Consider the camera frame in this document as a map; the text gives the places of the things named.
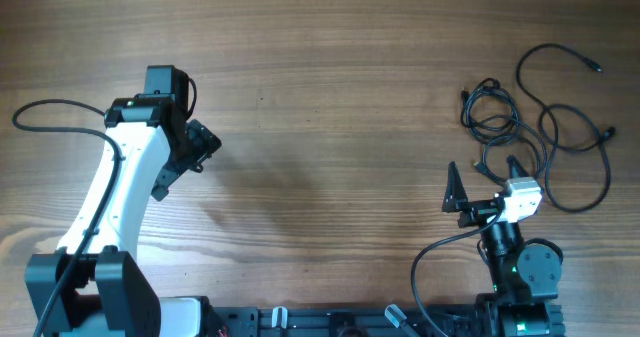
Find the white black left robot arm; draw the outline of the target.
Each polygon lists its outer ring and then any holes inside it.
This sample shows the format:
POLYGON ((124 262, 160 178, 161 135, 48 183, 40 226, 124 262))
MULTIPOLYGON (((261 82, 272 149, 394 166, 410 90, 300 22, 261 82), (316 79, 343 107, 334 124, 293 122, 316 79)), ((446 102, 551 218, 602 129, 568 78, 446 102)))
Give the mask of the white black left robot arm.
POLYGON ((192 114, 195 82, 173 65, 148 67, 141 93, 102 112, 103 154, 83 205, 54 252, 33 255, 25 284, 37 336, 225 336, 205 297, 161 298, 137 246, 149 200, 200 173, 220 139, 192 114))

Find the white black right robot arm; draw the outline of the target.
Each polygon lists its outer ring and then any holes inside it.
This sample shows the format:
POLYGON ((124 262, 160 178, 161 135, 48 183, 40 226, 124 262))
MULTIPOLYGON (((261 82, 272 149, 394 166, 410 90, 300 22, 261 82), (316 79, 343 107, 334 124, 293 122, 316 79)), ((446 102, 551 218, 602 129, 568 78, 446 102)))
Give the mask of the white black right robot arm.
POLYGON ((470 201, 455 163, 448 166, 444 212, 458 212, 458 226, 477 227, 480 253, 488 266, 494 291, 482 293, 465 308, 466 327, 455 335, 564 336, 558 297, 563 253, 554 243, 524 240, 519 223, 537 213, 543 189, 513 156, 507 158, 510 178, 503 190, 487 200, 470 201))

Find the black USB cable blue plug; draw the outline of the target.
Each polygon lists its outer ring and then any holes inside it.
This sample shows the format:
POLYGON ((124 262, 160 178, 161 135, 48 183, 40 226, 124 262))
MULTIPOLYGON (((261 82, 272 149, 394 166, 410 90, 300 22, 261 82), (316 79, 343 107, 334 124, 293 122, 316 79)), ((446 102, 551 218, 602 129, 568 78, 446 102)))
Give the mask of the black USB cable blue plug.
POLYGON ((528 176, 539 178, 548 163, 547 148, 540 134, 526 124, 513 96, 495 78, 482 80, 472 91, 464 88, 460 92, 462 107, 460 124, 467 129, 473 139, 483 145, 479 162, 474 168, 498 185, 504 185, 506 178, 494 173, 488 166, 491 148, 509 146, 515 143, 527 145, 533 152, 535 167, 528 176), (473 110, 478 102, 494 99, 508 108, 506 114, 495 114, 485 118, 474 117, 473 110))

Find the black USB cable gold plug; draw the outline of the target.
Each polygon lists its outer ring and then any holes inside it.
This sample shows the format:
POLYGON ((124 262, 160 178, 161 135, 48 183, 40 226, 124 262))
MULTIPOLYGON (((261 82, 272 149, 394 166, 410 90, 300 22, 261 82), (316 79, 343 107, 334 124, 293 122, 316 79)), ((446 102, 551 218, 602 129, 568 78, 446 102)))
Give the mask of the black USB cable gold plug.
POLYGON ((584 54, 572 49, 568 46, 555 43, 546 42, 535 45, 527 50, 519 59, 515 68, 515 81, 519 89, 535 102, 540 108, 541 112, 537 119, 537 126, 540 132, 540 136, 549 144, 551 151, 548 153, 548 160, 544 167, 544 188, 547 192, 549 201, 559 210, 566 213, 581 213, 592 210, 599 206, 607 197, 611 183, 612 183, 612 170, 610 165, 610 159, 606 151, 606 143, 616 134, 617 130, 611 126, 604 131, 601 131, 596 126, 594 121, 579 108, 566 103, 546 103, 540 97, 536 96, 524 83, 523 70, 525 63, 536 53, 543 50, 557 50, 572 56, 576 60, 579 60, 587 69, 594 73, 602 73, 603 69, 601 65, 594 59, 585 56, 584 54), (569 142, 568 131, 566 127, 561 123, 561 117, 573 117, 576 121, 583 124, 589 131, 590 137, 588 142, 569 142), (555 159, 560 152, 573 155, 583 155, 596 150, 600 156, 602 171, 604 175, 603 186, 601 191, 591 202, 580 206, 569 206, 560 202, 560 200, 554 195, 554 190, 551 186, 551 179, 553 173, 553 167, 555 165, 555 159))

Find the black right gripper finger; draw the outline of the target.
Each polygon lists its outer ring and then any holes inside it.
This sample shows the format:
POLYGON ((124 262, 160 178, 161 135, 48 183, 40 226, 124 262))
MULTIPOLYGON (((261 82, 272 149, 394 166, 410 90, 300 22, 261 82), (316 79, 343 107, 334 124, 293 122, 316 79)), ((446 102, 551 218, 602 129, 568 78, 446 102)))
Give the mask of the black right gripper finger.
POLYGON ((447 185, 442 203, 446 213, 462 212, 468 208, 468 196, 464 189, 459 170, 454 161, 448 165, 447 185))
POLYGON ((510 179, 529 177, 529 173, 524 169, 514 155, 509 155, 506 158, 506 161, 509 168, 510 179))

